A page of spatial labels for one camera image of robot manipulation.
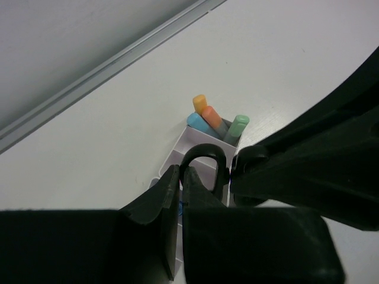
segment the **desk organizer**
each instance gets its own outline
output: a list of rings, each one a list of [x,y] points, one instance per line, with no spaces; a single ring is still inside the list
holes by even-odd
[[[224,120],[226,125],[229,127],[232,123],[228,120]],[[174,147],[170,151],[168,157],[163,163],[159,170],[159,176],[154,177],[150,183],[149,188],[151,188],[159,178],[164,174],[168,167],[172,164],[181,164],[185,153],[198,144],[211,143],[220,146],[226,156],[226,164],[230,168],[232,165],[233,157],[237,154],[236,150],[239,144],[239,140],[235,145],[229,145],[217,138],[214,138],[206,133],[196,130],[190,126],[186,126],[176,141]],[[193,160],[190,164],[196,168],[196,171],[203,183],[203,185],[211,190],[213,189],[214,180],[216,178],[216,161],[208,157],[199,157]],[[182,186],[180,185],[180,200],[182,200]],[[229,184],[225,185],[223,192],[222,202],[228,206],[229,205]],[[182,217],[179,216],[178,221],[178,236],[176,239],[176,264],[175,264],[175,274],[183,263],[183,243],[182,243]]]

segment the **yellow marker cap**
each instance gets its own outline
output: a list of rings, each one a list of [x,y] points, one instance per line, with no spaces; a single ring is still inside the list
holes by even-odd
[[[204,108],[207,106],[207,99],[204,95],[198,95],[193,98],[192,102],[194,103],[195,112],[201,115]]]

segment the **marker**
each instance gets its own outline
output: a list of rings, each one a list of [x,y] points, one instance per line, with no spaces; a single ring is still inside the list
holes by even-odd
[[[225,138],[228,127],[212,106],[207,105],[201,113],[201,116],[218,133],[221,139]]]
[[[207,133],[208,135],[211,135],[214,138],[220,139],[220,136],[196,112],[194,112],[187,118],[187,124],[198,131]]]
[[[205,96],[198,95],[192,99],[192,102],[194,103],[195,112],[201,115],[204,108],[207,106],[207,99],[205,98]]]
[[[249,122],[249,117],[241,114],[237,115],[223,141],[230,145],[235,145]]]

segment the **gray wall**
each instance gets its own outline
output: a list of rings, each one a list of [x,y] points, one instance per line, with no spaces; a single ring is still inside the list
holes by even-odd
[[[0,0],[0,129],[195,0]]]

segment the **white tabletop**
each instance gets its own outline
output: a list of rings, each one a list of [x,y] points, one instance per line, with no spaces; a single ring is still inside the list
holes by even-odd
[[[240,147],[258,142],[379,46],[378,11],[377,1],[227,1],[3,153],[0,208],[125,206],[158,175],[199,93],[228,120],[250,116]],[[379,234],[327,222],[348,283],[378,283]]]

